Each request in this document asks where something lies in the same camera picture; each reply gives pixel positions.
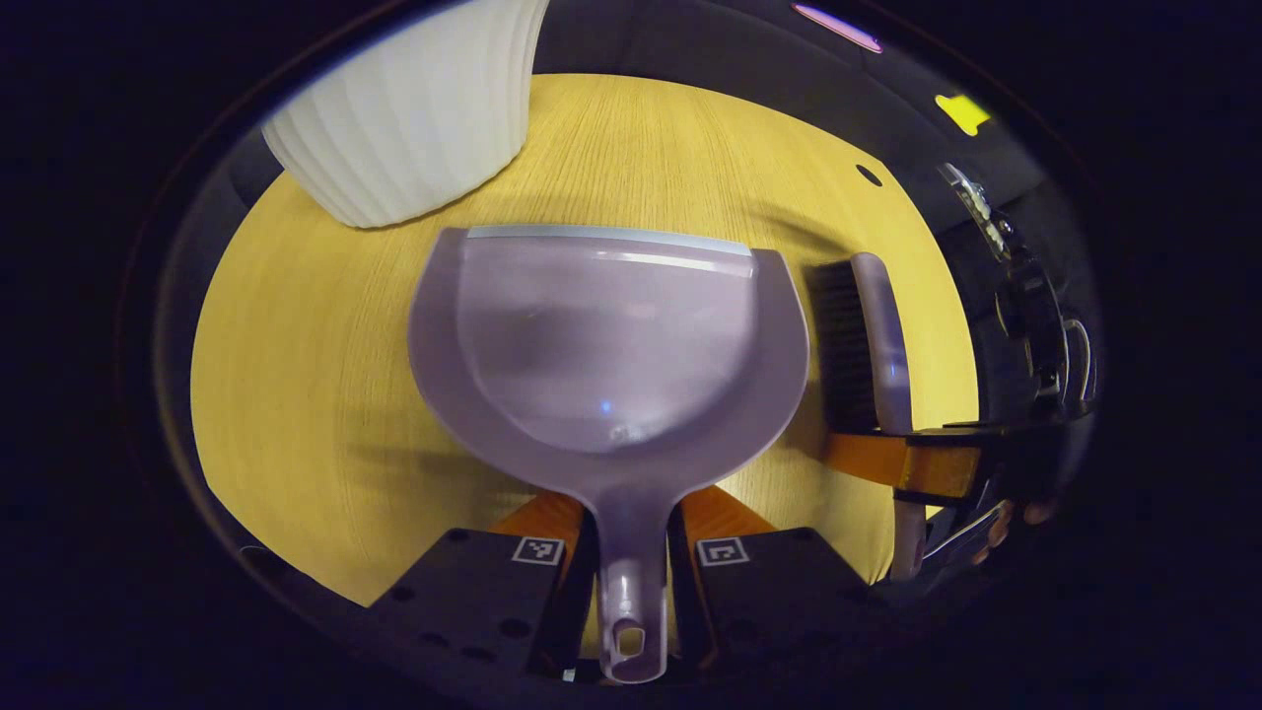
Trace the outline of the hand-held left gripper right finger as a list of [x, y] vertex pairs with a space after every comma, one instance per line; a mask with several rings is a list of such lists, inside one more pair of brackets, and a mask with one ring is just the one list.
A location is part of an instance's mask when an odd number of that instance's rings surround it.
[[820, 649], [864, 652], [888, 609], [817, 530], [779, 530], [709, 486], [668, 520], [676, 660], [762, 668]]

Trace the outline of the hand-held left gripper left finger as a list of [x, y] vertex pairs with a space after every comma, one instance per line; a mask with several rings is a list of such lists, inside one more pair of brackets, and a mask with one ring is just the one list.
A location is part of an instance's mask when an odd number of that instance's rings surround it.
[[456, 682], [572, 682], [591, 620], [594, 517], [533, 496], [491, 528], [451, 528], [365, 612], [367, 648]]

